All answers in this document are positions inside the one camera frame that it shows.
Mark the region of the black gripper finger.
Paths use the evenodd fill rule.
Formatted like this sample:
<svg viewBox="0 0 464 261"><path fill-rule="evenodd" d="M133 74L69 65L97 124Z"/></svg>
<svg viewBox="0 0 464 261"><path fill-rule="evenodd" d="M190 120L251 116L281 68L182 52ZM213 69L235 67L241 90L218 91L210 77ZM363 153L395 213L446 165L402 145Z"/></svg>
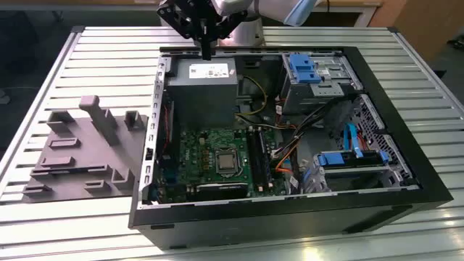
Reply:
<svg viewBox="0 0 464 261"><path fill-rule="evenodd" d="M206 59L211 60L215 54L213 43L226 39L234 29L246 20L249 11L241 11L230 16L221 16L217 11L206 17Z"/></svg>
<svg viewBox="0 0 464 261"><path fill-rule="evenodd" d="M202 58L206 60L206 25L201 26L181 26L173 22L174 6L171 2L161 2L159 8L157 10L158 15L165 20L165 22L178 31L178 33L186 38L193 39L202 49Z"/></svg>

